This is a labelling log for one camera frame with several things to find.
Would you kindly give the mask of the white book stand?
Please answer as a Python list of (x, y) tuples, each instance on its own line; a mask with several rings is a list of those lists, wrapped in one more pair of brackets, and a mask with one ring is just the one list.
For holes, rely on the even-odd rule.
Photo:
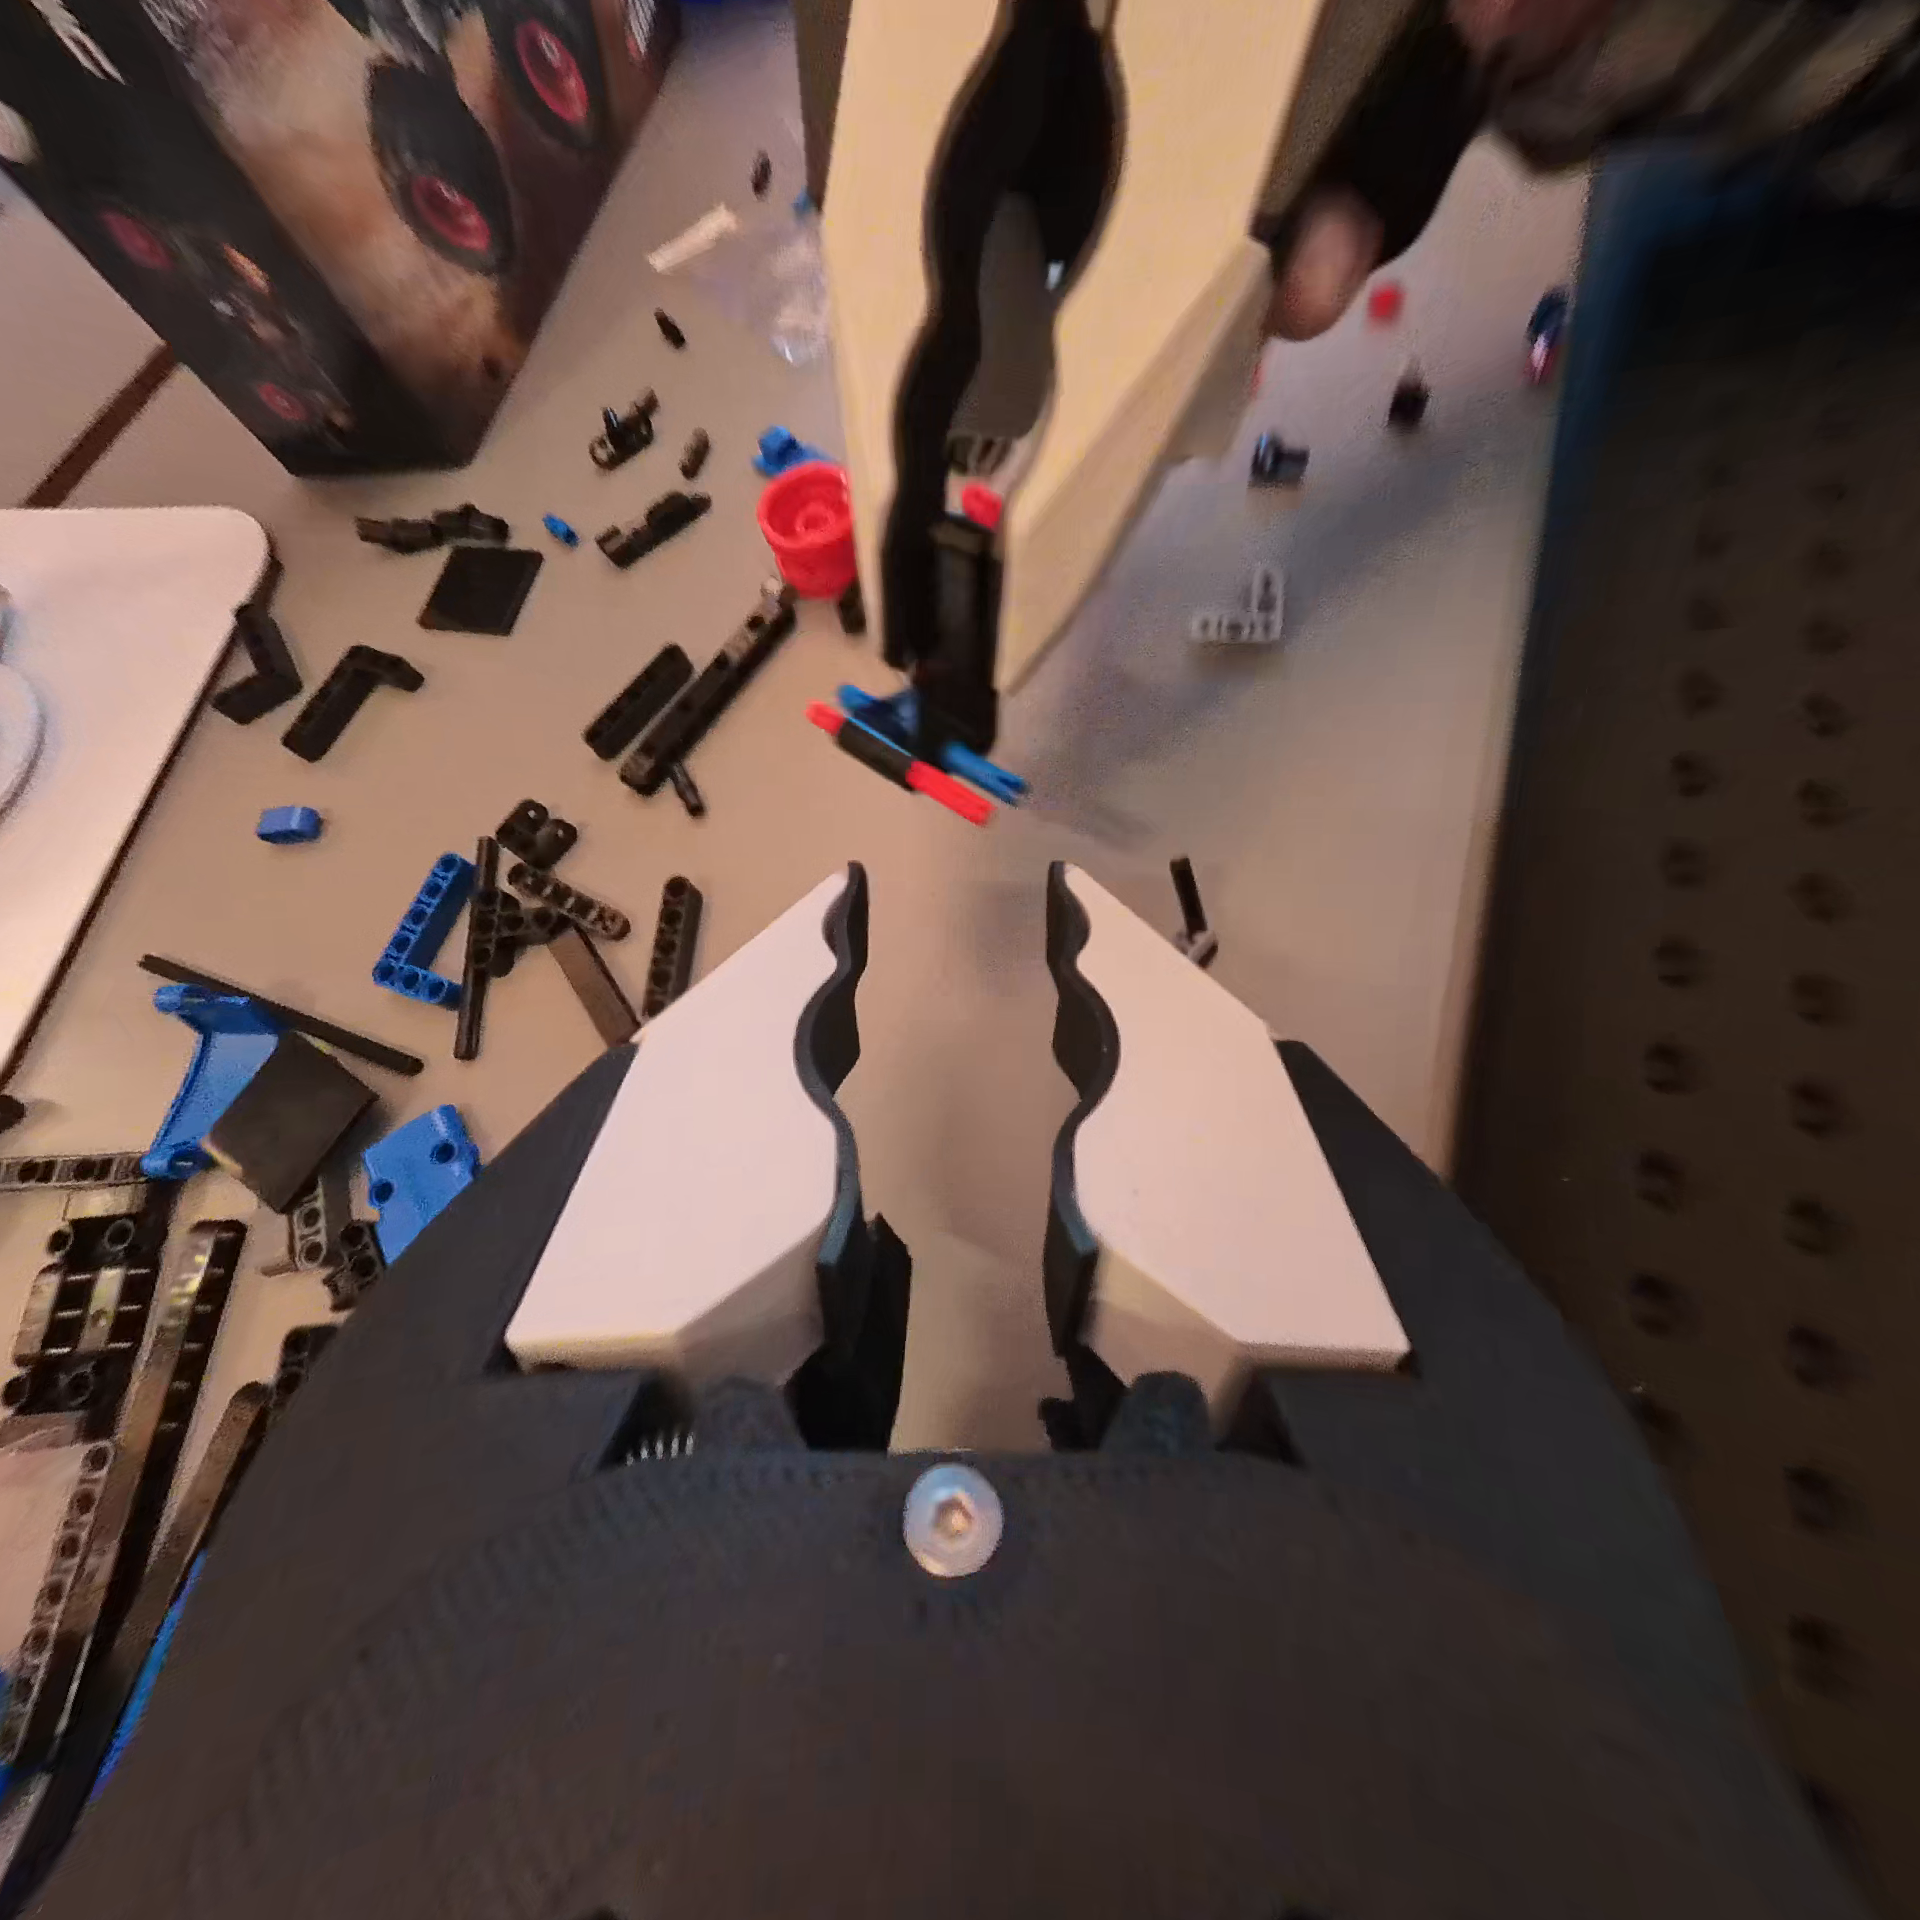
[(7, 1071), (270, 562), (228, 507), (1, 512)]

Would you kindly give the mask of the clear plastic bag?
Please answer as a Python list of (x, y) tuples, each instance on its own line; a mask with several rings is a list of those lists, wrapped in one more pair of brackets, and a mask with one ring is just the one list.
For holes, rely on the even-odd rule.
[(646, 267), (721, 307), (790, 367), (828, 355), (820, 222), (808, 197), (712, 202), (644, 253)]

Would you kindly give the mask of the large red toy wheel hub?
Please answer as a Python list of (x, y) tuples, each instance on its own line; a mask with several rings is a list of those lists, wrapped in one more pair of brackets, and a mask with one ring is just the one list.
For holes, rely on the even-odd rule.
[(781, 583), (800, 598), (833, 601), (857, 577), (847, 473), (801, 461), (758, 493), (757, 520)]

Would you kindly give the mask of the wide black studded toy beam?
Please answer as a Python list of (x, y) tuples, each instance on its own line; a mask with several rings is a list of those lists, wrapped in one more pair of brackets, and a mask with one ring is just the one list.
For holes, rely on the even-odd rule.
[(70, 1213), (46, 1241), (5, 1378), (7, 1419), (75, 1419), (117, 1430), (145, 1345), (169, 1203)]

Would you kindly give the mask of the person's right forearm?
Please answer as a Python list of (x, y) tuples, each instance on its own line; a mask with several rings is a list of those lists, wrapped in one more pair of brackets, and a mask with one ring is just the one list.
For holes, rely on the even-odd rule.
[(1553, 59), (1489, 72), (1489, 126), (1525, 160), (1693, 136), (1872, 193), (1915, 175), (1915, 1), (1607, 5)]

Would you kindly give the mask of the black joined toy beams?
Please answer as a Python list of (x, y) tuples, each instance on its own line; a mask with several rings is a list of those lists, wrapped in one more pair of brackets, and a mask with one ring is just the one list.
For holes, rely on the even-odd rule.
[(521, 949), (553, 944), (565, 929), (611, 944), (630, 937), (627, 912), (559, 875), (577, 837), (571, 821), (540, 799), (521, 799), (476, 849), (453, 1039), (456, 1063), (476, 1059), (489, 986), (511, 971)]

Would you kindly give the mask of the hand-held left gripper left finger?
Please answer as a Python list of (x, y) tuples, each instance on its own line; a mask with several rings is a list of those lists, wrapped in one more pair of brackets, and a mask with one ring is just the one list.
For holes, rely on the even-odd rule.
[(912, 1254), (838, 1101), (869, 939), (849, 862), (639, 1031), (508, 1323), (524, 1371), (757, 1379), (816, 1448), (889, 1448)]

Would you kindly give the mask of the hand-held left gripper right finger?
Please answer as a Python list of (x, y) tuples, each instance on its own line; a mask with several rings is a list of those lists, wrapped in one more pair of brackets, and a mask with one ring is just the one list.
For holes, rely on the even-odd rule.
[(1094, 1443), (1176, 1376), (1222, 1434), (1271, 1371), (1395, 1373), (1412, 1354), (1265, 1021), (1077, 863), (1046, 869), (1052, 1054), (1071, 1107), (1048, 1152), (1043, 1291)]

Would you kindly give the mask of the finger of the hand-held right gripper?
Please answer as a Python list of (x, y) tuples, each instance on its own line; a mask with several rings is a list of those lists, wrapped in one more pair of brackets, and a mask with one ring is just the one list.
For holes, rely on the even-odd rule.
[(1097, 7), (1118, 160), (1053, 310), (1038, 445), (998, 526), (1001, 691), (1068, 630), (1165, 465), (1215, 442), (1221, 394), (1255, 366), (1255, 223), (1323, 8)]
[(820, 243), (869, 618), (891, 664), (936, 637), (933, 528), (979, 359), (991, 200), (965, 122), (1015, 5), (820, 5)]

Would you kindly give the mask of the short black toy beam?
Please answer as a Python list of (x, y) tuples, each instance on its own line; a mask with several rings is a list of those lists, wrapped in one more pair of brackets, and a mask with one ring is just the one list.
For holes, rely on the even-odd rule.
[(648, 662), (590, 720), (582, 742), (599, 761), (614, 761), (693, 682), (693, 661), (681, 643), (662, 643)]

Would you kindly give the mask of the blue curved toy panel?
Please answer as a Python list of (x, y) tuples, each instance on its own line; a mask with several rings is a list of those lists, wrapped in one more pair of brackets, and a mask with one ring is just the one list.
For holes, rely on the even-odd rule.
[(139, 1155), (148, 1181), (176, 1184), (211, 1165), (207, 1134), (270, 1059), (284, 1023), (251, 997), (190, 983), (161, 984), (152, 1002), (195, 1035), (183, 1082)]

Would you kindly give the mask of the grey angled thin liftarm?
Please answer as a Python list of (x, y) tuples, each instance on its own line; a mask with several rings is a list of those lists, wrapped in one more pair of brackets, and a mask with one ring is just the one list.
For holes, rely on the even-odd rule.
[(1192, 609), (1188, 639), (1212, 648), (1268, 648), (1284, 634), (1284, 573), (1257, 563), (1230, 602)]

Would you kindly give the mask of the small grey toy connector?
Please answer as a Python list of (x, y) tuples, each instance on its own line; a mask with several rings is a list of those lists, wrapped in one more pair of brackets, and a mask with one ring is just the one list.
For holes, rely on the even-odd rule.
[(317, 1280), (327, 1306), (348, 1313), (387, 1275), (376, 1224), (351, 1211), (349, 1179), (339, 1168), (320, 1169), (285, 1213), (291, 1261)]

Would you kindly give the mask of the black blue toy brick assembly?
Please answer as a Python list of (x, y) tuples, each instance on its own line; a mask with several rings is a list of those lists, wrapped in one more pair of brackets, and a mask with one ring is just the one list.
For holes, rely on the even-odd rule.
[(1025, 795), (1025, 781), (991, 757), (1001, 598), (993, 536), (1004, 512), (996, 481), (1016, 445), (974, 430), (949, 434), (949, 498), (931, 528), (931, 637), (901, 666), (896, 689), (846, 682), (830, 703), (807, 705), (807, 721), (841, 753), (972, 827)]

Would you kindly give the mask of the small black flat toy tile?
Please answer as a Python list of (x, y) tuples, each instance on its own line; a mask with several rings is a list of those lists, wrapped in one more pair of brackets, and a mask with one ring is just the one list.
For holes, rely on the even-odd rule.
[(292, 1211), (376, 1091), (317, 1042), (285, 1033), (207, 1126), (201, 1150), (270, 1211)]

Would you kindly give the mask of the grey desk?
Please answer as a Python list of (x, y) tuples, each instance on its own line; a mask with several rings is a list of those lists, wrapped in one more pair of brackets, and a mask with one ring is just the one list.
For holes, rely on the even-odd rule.
[[(646, 249), (717, 200), (748, 200), (757, 150), (800, 120), (777, 7), (697, 7), (662, 90), (471, 469), (299, 481), (184, 370), (87, 473), (81, 509), (228, 507), (281, 559), (275, 613), (308, 682), (344, 643), (423, 669), (380, 691), (336, 753), (303, 770), (284, 717), (201, 717), (12, 1075), (28, 1115), (7, 1152), (145, 1144), (190, 1056), (152, 1010), (142, 953), (251, 984), (423, 1058), (368, 1071), (382, 1117), (460, 1106), (484, 1155), (597, 1054), (556, 961), (532, 953), (494, 989), (476, 1063), (449, 1018), (371, 983), (400, 907), (445, 849), (524, 797), (580, 827), (567, 871), (627, 907), (608, 953), (638, 989), (661, 886), (703, 891), (709, 971), (849, 859), (871, 878), (861, 1056), (843, 1087), (861, 1186), (907, 1241), (913, 1303), (897, 1448), (1038, 1448), (1060, 1387), (1039, 1306), (1048, 1144), (1069, 1089), (1048, 1054), (1045, 871), (1084, 866), (1156, 929), (1168, 859), (1188, 855), (1217, 931), (1215, 978), (1277, 1035), (1309, 1042), (1432, 1168), (1449, 1163), (1455, 1075), (1531, 562), (1551, 394), (1515, 370), (1531, 298), (1577, 247), (1581, 186), (1528, 186), (1477, 146), (1425, 240), (1398, 264), (1397, 327), (1348, 325), (1276, 347), (1231, 456), (1168, 475), (1101, 589), (1001, 709), (1004, 761), (1033, 786), (988, 829), (852, 766), (805, 709), (880, 682), (873, 647), (828, 608), (801, 623), (694, 752), (693, 823), (633, 797), (582, 745), (585, 721), (662, 641), (693, 661), (749, 609), (769, 562), (753, 522), (751, 438), (773, 423), (833, 445), (824, 360), (790, 367), (707, 297), (655, 277)], [(687, 347), (662, 345), (653, 307)], [(1430, 406), (1405, 435), (1385, 406), (1407, 360)], [(659, 393), (655, 440), (616, 470), (588, 447), (608, 406)], [(710, 432), (694, 481), (681, 450)], [(1248, 486), (1277, 430), (1311, 453), (1297, 488)], [(710, 512), (630, 569), (595, 546), (662, 490)], [(353, 517), (460, 503), (544, 553), (509, 637), (423, 630), (447, 546), (393, 554)], [(582, 536), (556, 546), (542, 513)], [(1276, 647), (1188, 639), (1257, 563), (1284, 573)], [(305, 803), (305, 847), (256, 839), (268, 806)]]

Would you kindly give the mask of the blue angled toy beam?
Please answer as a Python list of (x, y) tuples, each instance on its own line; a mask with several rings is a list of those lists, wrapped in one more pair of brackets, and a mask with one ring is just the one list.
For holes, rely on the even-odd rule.
[(444, 853), (421, 879), (412, 903), (373, 963), (373, 979), (407, 1001), (454, 1011), (461, 979), (438, 971), (441, 949), (472, 896), (476, 866)]

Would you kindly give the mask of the toy set cardboard box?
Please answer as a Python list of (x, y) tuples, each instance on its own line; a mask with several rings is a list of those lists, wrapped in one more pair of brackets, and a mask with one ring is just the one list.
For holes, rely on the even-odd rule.
[(5, 1), (5, 178), (297, 475), (465, 465), (670, 1)]

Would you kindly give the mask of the long dark toy beam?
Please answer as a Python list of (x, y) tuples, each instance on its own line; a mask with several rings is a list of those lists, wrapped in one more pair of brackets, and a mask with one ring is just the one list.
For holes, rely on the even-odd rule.
[(246, 1224), (230, 1217), (188, 1231), (109, 1426), (79, 1440), (77, 1477), (31, 1560), (31, 1610), (7, 1662), (7, 1768), (46, 1762), (89, 1651), (111, 1635), (142, 1579), (244, 1241)]

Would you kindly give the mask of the large black flat toy tile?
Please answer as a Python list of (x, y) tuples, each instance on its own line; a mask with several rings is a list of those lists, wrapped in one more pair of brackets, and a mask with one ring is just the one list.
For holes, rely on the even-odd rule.
[(509, 637), (542, 566), (534, 549), (454, 543), (415, 623), (427, 632)]

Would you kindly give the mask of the long black toy beam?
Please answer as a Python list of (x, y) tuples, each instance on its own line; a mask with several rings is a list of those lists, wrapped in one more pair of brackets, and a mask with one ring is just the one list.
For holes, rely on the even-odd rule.
[(797, 593), (787, 583), (763, 583), (753, 609), (659, 712), (620, 762), (620, 781), (639, 797), (670, 784), (673, 770), (712, 730), (724, 710), (797, 625)]

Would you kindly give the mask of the blue studded toy beam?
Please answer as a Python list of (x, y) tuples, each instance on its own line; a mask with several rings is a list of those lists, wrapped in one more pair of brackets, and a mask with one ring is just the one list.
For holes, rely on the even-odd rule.
[(481, 1155), (460, 1110), (438, 1103), (373, 1141), (360, 1165), (376, 1249), (390, 1265), (476, 1181)]

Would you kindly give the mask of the person's right hand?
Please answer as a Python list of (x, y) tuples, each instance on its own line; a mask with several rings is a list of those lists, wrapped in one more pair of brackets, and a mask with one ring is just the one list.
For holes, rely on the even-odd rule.
[(1279, 253), (1265, 335), (1296, 345), (1329, 330), (1359, 298), (1380, 256), (1380, 222), (1353, 192), (1329, 190), (1305, 202)]

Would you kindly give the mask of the black dimpled panel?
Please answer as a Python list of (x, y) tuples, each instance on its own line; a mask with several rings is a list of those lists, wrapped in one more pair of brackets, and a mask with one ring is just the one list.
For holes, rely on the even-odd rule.
[(1915, 1914), (1915, 213), (1592, 179), (1455, 1176)]

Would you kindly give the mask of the black toy panel piece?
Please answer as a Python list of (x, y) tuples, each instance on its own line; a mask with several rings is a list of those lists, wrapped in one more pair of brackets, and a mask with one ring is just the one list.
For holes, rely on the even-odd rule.
[(702, 520), (710, 507), (712, 498), (707, 490), (670, 488), (655, 496), (639, 517), (597, 534), (595, 546), (614, 569), (633, 569)]

